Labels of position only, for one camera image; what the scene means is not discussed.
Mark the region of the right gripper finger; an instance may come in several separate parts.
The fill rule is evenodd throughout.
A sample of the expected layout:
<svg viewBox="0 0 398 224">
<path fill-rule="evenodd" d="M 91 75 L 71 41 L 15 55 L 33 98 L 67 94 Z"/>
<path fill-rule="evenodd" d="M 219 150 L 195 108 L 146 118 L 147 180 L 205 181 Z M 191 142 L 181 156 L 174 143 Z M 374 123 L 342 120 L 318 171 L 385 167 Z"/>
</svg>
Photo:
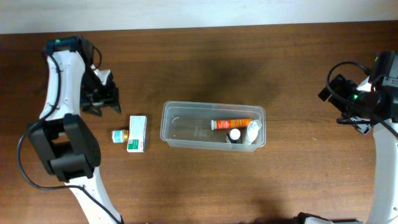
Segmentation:
<svg viewBox="0 0 398 224">
<path fill-rule="evenodd" d="M 318 97 L 322 100 L 322 101 L 326 101 L 327 99 L 329 99 L 331 93 L 329 92 L 327 87 L 324 87 L 324 89 L 319 92 Z"/>
<path fill-rule="evenodd" d="M 368 124 L 370 124 L 369 119 L 362 118 L 360 116 L 349 116 L 347 114 L 342 114 L 340 118 L 336 119 L 336 122 L 338 124 L 343 124 L 343 125 L 360 125 L 360 124 L 368 125 Z"/>
</svg>

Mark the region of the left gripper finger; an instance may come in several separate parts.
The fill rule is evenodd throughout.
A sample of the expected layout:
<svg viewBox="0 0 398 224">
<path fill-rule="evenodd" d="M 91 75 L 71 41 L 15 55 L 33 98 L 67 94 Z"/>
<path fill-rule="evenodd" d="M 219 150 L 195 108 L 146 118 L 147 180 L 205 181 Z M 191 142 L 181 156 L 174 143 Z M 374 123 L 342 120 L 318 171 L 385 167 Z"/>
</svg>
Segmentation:
<svg viewBox="0 0 398 224">
<path fill-rule="evenodd" d="M 113 92 L 112 96 L 110 97 L 110 99 L 108 101 L 108 106 L 110 108 L 112 108 L 113 110 L 115 110 L 115 112 L 121 113 L 121 105 L 119 102 L 119 92 L 118 91 Z"/>
<path fill-rule="evenodd" d="M 94 116 L 98 116 L 98 117 L 102 117 L 102 111 L 101 108 L 92 106 L 92 105 L 83 105 L 81 107 L 82 112 L 87 113 L 87 114 L 91 114 Z"/>
</svg>

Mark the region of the small jar gold lid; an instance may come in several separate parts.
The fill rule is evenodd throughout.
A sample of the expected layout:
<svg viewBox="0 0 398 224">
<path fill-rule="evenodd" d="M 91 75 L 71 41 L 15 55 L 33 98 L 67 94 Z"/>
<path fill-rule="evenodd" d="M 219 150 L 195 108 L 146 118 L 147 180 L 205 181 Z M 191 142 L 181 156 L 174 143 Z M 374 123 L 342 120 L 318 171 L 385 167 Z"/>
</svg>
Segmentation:
<svg viewBox="0 0 398 224">
<path fill-rule="evenodd" d="M 111 138 L 113 143 L 124 143 L 128 141 L 129 131 L 126 129 L 117 129 L 112 131 Z"/>
</svg>

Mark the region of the white green medicine box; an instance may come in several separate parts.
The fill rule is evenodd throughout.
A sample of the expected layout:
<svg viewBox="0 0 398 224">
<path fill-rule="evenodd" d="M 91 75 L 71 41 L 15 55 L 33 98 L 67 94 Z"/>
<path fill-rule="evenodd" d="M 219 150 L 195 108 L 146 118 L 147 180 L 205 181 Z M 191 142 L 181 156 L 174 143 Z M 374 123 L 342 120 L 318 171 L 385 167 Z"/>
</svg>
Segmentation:
<svg viewBox="0 0 398 224">
<path fill-rule="evenodd" d="M 127 152 L 139 153 L 145 151 L 146 127 L 146 116 L 129 117 L 129 137 L 127 140 Z"/>
</svg>

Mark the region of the clear plastic container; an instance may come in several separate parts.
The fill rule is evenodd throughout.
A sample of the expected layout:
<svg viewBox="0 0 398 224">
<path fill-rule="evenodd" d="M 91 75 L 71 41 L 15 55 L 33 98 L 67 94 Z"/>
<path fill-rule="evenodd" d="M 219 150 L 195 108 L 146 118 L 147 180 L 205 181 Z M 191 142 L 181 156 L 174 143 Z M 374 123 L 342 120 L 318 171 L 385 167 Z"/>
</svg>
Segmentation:
<svg viewBox="0 0 398 224">
<path fill-rule="evenodd" d="M 258 135 L 243 144 L 246 127 L 234 120 L 258 120 Z M 266 112 L 261 106 L 168 101 L 160 124 L 160 138 L 171 147 L 253 152 L 266 144 Z"/>
</svg>

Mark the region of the white plastic bottle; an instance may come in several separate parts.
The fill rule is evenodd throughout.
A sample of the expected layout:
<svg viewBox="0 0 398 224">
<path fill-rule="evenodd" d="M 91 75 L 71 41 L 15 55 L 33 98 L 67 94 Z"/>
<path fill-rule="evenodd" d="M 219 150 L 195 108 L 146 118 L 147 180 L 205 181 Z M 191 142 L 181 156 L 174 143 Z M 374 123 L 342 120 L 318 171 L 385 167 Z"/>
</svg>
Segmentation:
<svg viewBox="0 0 398 224">
<path fill-rule="evenodd" d="M 250 145 L 252 144 L 258 137 L 259 130 L 262 128 L 262 123 L 259 120 L 252 120 L 242 137 L 242 143 L 245 145 Z"/>
</svg>

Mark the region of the dark bottle white cap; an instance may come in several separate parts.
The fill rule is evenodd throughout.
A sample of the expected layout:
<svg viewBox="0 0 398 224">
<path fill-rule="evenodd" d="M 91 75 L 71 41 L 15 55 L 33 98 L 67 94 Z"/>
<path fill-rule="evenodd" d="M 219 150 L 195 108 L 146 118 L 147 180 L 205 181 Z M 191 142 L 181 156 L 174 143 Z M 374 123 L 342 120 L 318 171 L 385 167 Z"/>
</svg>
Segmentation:
<svg viewBox="0 0 398 224">
<path fill-rule="evenodd" d="M 239 129 L 231 129 L 226 135 L 226 142 L 231 144 L 241 144 L 241 132 Z"/>
</svg>

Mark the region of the orange tablet tube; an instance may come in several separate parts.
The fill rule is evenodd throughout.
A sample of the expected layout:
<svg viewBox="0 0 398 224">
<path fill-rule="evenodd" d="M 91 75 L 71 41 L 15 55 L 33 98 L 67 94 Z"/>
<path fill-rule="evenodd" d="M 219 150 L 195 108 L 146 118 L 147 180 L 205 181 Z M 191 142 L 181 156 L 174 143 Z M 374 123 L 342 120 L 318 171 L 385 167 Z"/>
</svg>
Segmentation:
<svg viewBox="0 0 398 224">
<path fill-rule="evenodd" d="M 252 119 L 211 120 L 210 128 L 212 130 L 246 128 L 251 121 Z"/>
</svg>

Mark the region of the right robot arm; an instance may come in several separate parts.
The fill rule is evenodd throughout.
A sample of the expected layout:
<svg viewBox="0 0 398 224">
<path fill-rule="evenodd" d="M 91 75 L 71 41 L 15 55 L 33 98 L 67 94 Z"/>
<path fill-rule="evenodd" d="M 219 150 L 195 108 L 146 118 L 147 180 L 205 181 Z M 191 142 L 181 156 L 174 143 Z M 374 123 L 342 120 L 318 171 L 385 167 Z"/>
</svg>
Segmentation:
<svg viewBox="0 0 398 224">
<path fill-rule="evenodd" d="M 356 66 L 367 76 L 363 82 L 328 75 L 318 96 L 341 112 L 338 124 L 373 132 L 376 171 L 367 222 L 397 223 L 397 52 L 379 52 L 371 68 Z"/>
</svg>

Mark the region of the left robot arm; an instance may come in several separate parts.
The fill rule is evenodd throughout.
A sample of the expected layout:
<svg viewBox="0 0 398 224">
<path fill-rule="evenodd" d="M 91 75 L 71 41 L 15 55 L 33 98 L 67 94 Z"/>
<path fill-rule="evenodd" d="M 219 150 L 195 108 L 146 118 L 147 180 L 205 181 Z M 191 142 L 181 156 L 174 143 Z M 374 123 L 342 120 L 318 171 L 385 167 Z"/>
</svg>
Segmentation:
<svg viewBox="0 0 398 224">
<path fill-rule="evenodd" d="M 112 72 L 94 62 L 98 53 L 82 36 L 47 42 L 45 106 L 21 138 L 29 138 L 46 172 L 61 182 L 59 189 L 72 191 L 90 223 L 123 223 L 101 180 L 100 145 L 81 118 L 101 116 L 104 107 L 121 112 Z"/>
</svg>

